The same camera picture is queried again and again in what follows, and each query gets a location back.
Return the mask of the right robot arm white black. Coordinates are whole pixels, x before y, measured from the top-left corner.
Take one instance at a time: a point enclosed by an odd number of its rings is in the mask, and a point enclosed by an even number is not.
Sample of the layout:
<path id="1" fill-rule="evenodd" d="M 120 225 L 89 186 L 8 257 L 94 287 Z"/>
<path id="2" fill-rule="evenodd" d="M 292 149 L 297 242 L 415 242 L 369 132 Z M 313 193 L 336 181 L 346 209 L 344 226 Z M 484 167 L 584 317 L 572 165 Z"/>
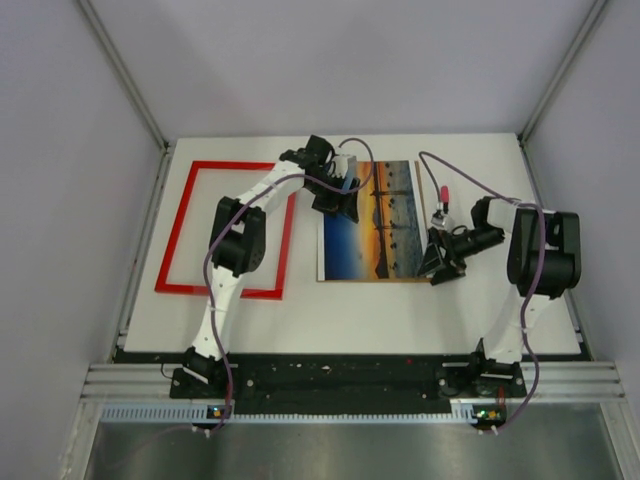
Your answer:
<path id="1" fill-rule="evenodd" d="M 435 286 L 466 275 L 466 259 L 509 242 L 505 303 L 480 338 L 462 371 L 469 388 L 487 396 L 504 378 L 513 380 L 529 336 L 542 314 L 581 278 L 580 218 L 571 212 L 541 210 L 535 204 L 485 196 L 471 209 L 473 227 L 444 226 L 439 212 L 428 229 L 417 270 Z"/>

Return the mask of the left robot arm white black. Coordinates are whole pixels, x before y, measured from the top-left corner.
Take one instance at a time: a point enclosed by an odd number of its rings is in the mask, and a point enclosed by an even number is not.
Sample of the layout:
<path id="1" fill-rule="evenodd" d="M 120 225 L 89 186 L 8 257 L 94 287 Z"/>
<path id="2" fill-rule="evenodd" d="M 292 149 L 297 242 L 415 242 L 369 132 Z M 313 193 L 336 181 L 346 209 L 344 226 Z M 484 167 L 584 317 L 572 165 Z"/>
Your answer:
<path id="1" fill-rule="evenodd" d="M 357 170 L 356 156 L 312 135 L 305 146 L 282 153 L 248 191 L 218 202 L 202 267 L 207 303 L 183 361 L 183 370 L 203 395 L 220 394 L 232 380 L 227 354 L 234 310 L 248 275 L 265 257 L 270 214 L 305 189 L 314 196 L 314 210 L 357 223 L 358 192 L 368 182 Z"/>

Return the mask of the red picture frame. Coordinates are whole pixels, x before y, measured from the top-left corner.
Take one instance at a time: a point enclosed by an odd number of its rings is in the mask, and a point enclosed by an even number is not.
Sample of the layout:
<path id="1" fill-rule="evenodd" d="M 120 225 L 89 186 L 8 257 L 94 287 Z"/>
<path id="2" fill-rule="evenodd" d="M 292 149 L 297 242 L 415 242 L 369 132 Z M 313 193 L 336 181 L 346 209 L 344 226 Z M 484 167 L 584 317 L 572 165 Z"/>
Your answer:
<path id="1" fill-rule="evenodd" d="M 248 190 L 271 167 L 270 163 L 255 161 L 191 163 L 155 282 L 157 293 L 207 296 L 202 265 L 218 201 L 223 196 L 232 197 Z M 295 207 L 296 196 L 292 194 L 269 217 L 265 260 L 249 277 L 242 298 L 283 298 Z"/>

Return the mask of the red handled screwdriver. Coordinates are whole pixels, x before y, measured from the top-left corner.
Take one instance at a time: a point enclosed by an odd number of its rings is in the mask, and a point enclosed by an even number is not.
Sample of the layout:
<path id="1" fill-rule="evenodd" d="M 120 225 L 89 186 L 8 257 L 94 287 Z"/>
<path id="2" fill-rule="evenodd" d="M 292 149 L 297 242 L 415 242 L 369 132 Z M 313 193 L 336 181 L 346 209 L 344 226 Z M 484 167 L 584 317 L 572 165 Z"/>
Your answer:
<path id="1" fill-rule="evenodd" d="M 447 213 L 449 211 L 449 197 L 449 188 L 447 185 L 443 185 L 440 188 L 439 206 L 444 213 Z"/>

